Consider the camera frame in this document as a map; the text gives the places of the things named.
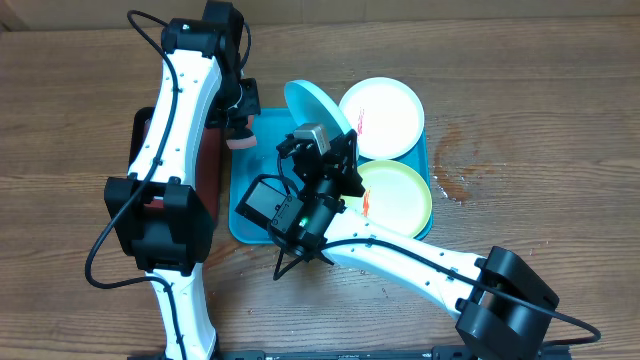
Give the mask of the light blue plate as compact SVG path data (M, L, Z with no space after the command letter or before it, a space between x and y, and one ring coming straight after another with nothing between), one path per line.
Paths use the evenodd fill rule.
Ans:
M322 124L333 140L347 134L351 125L334 100L319 86L307 80L289 81L284 86L287 107L298 126Z

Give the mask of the yellow plate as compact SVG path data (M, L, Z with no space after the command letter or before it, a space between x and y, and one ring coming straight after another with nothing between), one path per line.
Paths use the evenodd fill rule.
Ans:
M358 172L365 192L361 197L343 196L347 207L401 235L426 236L432 196L416 170L394 160L373 160L361 164Z

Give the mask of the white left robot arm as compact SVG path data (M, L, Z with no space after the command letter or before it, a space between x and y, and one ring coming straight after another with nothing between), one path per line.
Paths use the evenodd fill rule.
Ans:
M89 251L85 277L109 233L134 258L142 276L117 287L151 283L166 333L163 359L213 359L216 330L205 299L203 264L215 221L197 194L197 165L206 130L231 129L229 145L247 148L256 138L251 117L260 114L255 79L243 68L250 28L230 2L207 2L201 19L163 22L152 47L163 59L163 80L153 107L134 119L128 171L108 178L104 200L110 221Z

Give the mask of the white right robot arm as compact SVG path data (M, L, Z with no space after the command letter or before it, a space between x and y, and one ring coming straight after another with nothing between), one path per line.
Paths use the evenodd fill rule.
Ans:
M303 181L257 176L237 213L266 230L294 263L321 260L359 268L403 285L444 309L479 359L535 359L559 303L553 290L515 253L450 251L384 228L346 206L365 189L357 170L355 131L331 141L289 134L277 147Z

